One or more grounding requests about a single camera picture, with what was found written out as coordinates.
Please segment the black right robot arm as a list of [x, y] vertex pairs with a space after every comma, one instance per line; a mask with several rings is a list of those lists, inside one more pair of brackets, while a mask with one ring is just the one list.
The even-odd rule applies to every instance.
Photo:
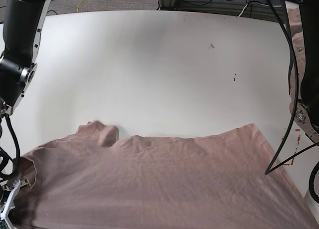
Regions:
[[36, 71], [41, 33], [51, 0], [7, 0], [2, 35], [4, 50], [0, 55], [0, 117], [5, 119], [15, 146], [15, 159], [0, 151], [4, 169], [13, 164], [10, 174], [1, 173], [2, 181], [12, 180], [20, 168], [20, 147], [10, 116], [25, 95]]

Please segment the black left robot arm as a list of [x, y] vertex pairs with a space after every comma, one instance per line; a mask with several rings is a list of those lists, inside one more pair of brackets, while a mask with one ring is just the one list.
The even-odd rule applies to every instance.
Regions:
[[[265, 171], [268, 175], [319, 144], [319, 0], [280, 0], [283, 18], [279, 17], [270, 0], [266, 2], [289, 46], [288, 88], [291, 97], [291, 118]], [[312, 145], [275, 165], [294, 123], [304, 131]]]

